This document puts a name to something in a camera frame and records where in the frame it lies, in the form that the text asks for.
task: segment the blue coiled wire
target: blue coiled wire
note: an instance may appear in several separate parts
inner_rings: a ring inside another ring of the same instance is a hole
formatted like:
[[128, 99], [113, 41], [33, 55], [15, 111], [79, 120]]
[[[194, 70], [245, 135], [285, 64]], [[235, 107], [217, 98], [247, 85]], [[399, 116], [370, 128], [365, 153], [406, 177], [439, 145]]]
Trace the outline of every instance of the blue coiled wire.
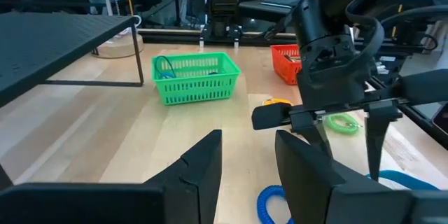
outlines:
[[[280, 196], [285, 198], [285, 191], [281, 185], [270, 185], [266, 187], [258, 196], [257, 199], [257, 213], [262, 224], [275, 224], [271, 216], [267, 212], [266, 203], [267, 200], [272, 196]], [[292, 218], [290, 218], [287, 224], [294, 224]]]
[[[440, 190], [430, 183], [421, 181], [417, 178], [414, 178], [413, 176], [409, 176], [399, 171], [380, 171], [379, 177], [399, 183], [400, 185], [405, 186], [411, 190]], [[257, 213], [258, 218], [260, 219], [262, 224], [275, 224], [274, 220], [272, 220], [271, 216], [268, 214], [266, 207], [267, 200], [272, 196], [280, 196], [285, 198], [285, 191], [283, 190], [283, 187], [281, 185], [270, 185], [263, 191], [261, 191], [260, 195], [258, 196]], [[293, 223], [294, 221], [292, 218], [290, 218], [287, 222], [287, 224]]]

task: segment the green cable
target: green cable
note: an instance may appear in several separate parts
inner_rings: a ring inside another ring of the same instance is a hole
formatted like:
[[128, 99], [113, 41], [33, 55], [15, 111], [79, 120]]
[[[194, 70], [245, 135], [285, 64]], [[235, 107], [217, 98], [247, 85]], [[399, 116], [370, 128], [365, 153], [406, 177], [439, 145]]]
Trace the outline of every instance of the green cable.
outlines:
[[355, 134], [360, 127], [355, 118], [345, 113], [327, 115], [325, 117], [325, 122], [330, 129], [341, 134]]

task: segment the wooden tabletop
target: wooden tabletop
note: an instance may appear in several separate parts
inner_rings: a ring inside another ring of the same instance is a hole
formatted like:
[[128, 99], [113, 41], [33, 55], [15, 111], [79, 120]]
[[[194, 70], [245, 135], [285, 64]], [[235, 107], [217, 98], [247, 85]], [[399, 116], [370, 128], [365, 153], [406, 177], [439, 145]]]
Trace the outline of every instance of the wooden tabletop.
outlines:
[[[270, 97], [300, 104], [300, 94], [273, 72], [269, 48], [206, 48], [227, 52], [241, 68], [232, 98], [163, 106], [150, 77], [151, 57], [199, 50], [196, 45], [146, 44], [141, 54], [143, 88], [35, 87], [0, 109], [0, 163], [16, 183], [141, 183], [211, 130], [222, 129], [223, 175], [215, 222], [258, 223], [258, 194], [280, 182], [275, 129], [254, 131], [251, 112]], [[132, 57], [88, 55], [53, 78], [135, 81], [138, 76]], [[363, 125], [364, 112], [350, 114]], [[368, 173], [364, 127], [353, 136], [331, 129], [327, 134], [336, 160]], [[381, 169], [399, 170], [448, 189], [447, 160], [448, 152], [409, 118], [389, 127]], [[289, 218], [280, 199], [269, 202], [269, 212], [278, 223]]]

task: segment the perforated metal shelf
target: perforated metal shelf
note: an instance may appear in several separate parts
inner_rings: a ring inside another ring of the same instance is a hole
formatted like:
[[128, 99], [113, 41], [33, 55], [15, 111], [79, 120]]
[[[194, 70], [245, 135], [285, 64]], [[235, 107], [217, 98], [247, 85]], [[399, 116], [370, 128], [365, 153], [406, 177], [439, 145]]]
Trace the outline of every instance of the perforated metal shelf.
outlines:
[[133, 24], [120, 16], [1, 14], [0, 107]]

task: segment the green basket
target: green basket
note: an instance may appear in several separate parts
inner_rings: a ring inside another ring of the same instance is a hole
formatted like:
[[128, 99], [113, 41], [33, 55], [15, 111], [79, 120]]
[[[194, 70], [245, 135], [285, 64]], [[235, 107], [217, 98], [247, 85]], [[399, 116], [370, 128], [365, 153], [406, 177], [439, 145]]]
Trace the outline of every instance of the green basket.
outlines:
[[[175, 78], [160, 76], [173, 72]], [[225, 52], [153, 58], [153, 80], [165, 105], [229, 98], [239, 73]]]

